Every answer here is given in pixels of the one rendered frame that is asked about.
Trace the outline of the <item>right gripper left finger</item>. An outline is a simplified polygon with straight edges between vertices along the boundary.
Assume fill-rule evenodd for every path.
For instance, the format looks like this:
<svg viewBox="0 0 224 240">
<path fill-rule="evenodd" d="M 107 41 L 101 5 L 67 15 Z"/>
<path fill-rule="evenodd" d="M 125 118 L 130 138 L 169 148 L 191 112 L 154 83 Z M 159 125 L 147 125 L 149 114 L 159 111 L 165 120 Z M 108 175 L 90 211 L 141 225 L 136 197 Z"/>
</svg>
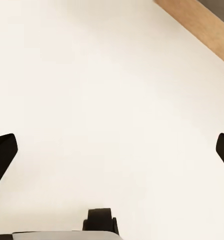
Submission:
<svg viewBox="0 0 224 240">
<path fill-rule="evenodd" d="M 13 133 L 0 136 L 0 181 L 18 152 L 18 145 Z"/>
</svg>

